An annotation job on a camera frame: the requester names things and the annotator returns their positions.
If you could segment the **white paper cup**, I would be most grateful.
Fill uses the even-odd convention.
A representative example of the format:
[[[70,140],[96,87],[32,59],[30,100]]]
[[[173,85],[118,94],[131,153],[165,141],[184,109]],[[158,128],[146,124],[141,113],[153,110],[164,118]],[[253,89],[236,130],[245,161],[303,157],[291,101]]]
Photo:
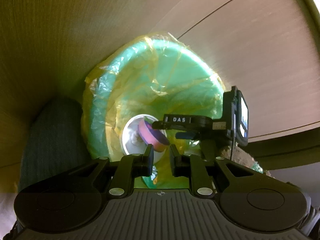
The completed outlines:
[[[121,149],[126,155],[129,154],[141,154],[144,153],[145,148],[147,144],[142,140],[138,133],[138,123],[140,120],[146,120],[150,124],[152,124],[155,121],[158,121],[157,118],[155,118],[152,115],[148,114],[139,114],[132,117],[124,126],[121,137],[120,137],[120,144]],[[167,136],[167,133],[165,130],[160,130],[164,135]],[[157,163],[164,155],[164,152],[156,152],[154,150],[154,159],[153,163]]]

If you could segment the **green trash bin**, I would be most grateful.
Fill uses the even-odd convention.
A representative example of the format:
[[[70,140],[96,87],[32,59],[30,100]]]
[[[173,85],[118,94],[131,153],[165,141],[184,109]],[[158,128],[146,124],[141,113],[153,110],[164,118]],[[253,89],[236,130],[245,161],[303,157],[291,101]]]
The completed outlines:
[[[139,189],[182,189],[172,175],[170,146],[184,158],[230,159],[262,172],[248,143],[248,107],[236,87],[175,39],[140,37],[98,64],[85,79],[82,131],[92,158],[120,161],[154,148],[151,174]]]

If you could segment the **green printed packet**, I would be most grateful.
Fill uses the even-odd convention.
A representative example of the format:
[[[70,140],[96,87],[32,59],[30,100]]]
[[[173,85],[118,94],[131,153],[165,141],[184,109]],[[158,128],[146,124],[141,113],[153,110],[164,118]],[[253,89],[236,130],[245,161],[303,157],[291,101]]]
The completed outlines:
[[[157,188],[157,182],[158,182],[158,171],[155,165],[152,167],[151,176],[149,177],[142,177],[142,180],[144,181],[145,185],[149,189],[156,189]]]

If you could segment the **dark green trouser leg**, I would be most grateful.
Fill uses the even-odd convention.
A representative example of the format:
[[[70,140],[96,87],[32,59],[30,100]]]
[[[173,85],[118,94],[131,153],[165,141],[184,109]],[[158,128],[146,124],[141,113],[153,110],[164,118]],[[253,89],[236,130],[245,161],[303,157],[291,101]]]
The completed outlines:
[[[82,107],[52,98],[32,116],[21,161],[18,191],[91,161],[81,135]]]

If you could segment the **pink purple wrapper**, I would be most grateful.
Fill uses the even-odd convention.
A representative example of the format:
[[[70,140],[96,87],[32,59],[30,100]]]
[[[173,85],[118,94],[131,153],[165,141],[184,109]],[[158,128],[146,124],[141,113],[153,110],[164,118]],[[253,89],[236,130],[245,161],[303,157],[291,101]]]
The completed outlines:
[[[138,133],[147,145],[153,145],[153,149],[156,152],[164,152],[170,145],[167,136],[160,130],[153,129],[151,124],[144,119],[138,123]]]

